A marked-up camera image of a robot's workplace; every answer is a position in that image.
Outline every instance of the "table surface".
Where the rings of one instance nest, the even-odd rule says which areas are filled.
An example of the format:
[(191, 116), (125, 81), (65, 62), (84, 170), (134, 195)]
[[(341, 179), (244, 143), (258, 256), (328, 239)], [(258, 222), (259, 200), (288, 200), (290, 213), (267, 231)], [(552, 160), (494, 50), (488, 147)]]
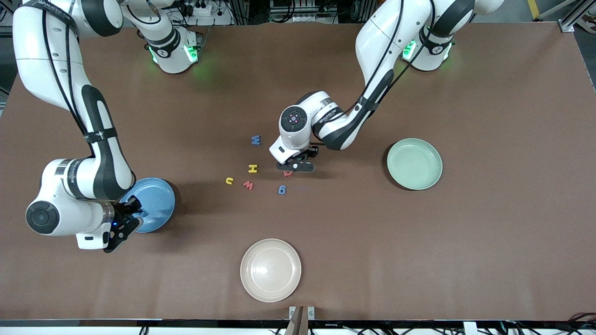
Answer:
[[(161, 72), (132, 29), (83, 41), (129, 164), (181, 195), (165, 227), (111, 255), (26, 225), (44, 166), (88, 152), (69, 113), (17, 80), (0, 122), (0, 318), (275, 319), (306, 305), (334, 320), (566, 320), (596, 309), (596, 94), (573, 35), (469, 24), (439, 70), (406, 73), (350, 148), (284, 178), (268, 153), (281, 111), (319, 89), (351, 105), (359, 29), (213, 27), (201, 63), (180, 75)], [(401, 189), (384, 168), (409, 137), (443, 158), (429, 190)], [(240, 281), (244, 252), (264, 238), (302, 260), (278, 303)]]

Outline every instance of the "green plate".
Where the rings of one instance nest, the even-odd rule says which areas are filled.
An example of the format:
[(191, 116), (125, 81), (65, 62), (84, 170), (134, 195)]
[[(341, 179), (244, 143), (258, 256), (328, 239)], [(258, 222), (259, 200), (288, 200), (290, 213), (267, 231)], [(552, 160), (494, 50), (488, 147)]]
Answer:
[(443, 161), (439, 152), (428, 142), (406, 138), (389, 150), (387, 168), (399, 185), (410, 190), (425, 190), (441, 178)]

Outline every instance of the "round black joint cap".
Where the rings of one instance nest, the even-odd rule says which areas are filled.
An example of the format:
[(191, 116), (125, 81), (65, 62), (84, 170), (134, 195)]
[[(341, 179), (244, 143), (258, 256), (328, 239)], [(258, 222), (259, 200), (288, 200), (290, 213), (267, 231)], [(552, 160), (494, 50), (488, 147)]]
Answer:
[(47, 201), (36, 201), (27, 208), (27, 224), (40, 234), (50, 234), (58, 226), (58, 209)]
[(307, 116), (304, 109), (292, 106), (281, 113), (281, 127), (287, 132), (297, 132), (306, 126)]

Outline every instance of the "green light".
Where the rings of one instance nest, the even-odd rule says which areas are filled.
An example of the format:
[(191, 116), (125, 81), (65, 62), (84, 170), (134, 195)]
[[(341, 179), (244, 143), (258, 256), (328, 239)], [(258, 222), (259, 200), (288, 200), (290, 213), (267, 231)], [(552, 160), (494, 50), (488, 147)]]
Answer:
[(414, 53), (414, 49), (416, 49), (416, 41), (412, 40), (412, 42), (410, 42), (408, 46), (403, 49), (402, 57), (406, 60), (410, 60), (410, 58), (412, 58), (412, 54)]
[(449, 43), (449, 45), (447, 46), (447, 50), (445, 50), (445, 56), (443, 57), (443, 60), (446, 60), (447, 57), (449, 57), (449, 50), (451, 49), (452, 45), (453, 43)]
[(153, 62), (157, 64), (157, 59), (155, 58), (155, 53), (153, 52), (151, 47), (149, 47), (149, 52), (151, 52), (151, 56), (153, 56)]
[(198, 57), (197, 57), (197, 50), (195, 49), (195, 47), (188, 47), (188, 46), (184, 46), (184, 51), (186, 51), (187, 56), (188, 56), (188, 60), (190, 60), (191, 63), (194, 63), (197, 61)]

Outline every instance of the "plate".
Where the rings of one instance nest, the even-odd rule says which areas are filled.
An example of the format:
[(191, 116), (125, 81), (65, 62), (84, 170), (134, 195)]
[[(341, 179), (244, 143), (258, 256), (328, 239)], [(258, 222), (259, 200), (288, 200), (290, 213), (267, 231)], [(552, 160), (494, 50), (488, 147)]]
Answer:
[(174, 190), (165, 180), (159, 178), (144, 178), (122, 197), (122, 203), (130, 196), (135, 196), (141, 202), (139, 214), (136, 218), (142, 218), (143, 224), (137, 232), (152, 232), (161, 228), (172, 216), (176, 205)]
[(443, 173), (443, 161), (430, 143), (406, 138), (394, 144), (387, 155), (391, 177), (410, 190), (425, 190), (436, 184)]
[(278, 302), (289, 297), (298, 286), (302, 265), (291, 245), (276, 238), (254, 243), (240, 265), (242, 285), (253, 298)]

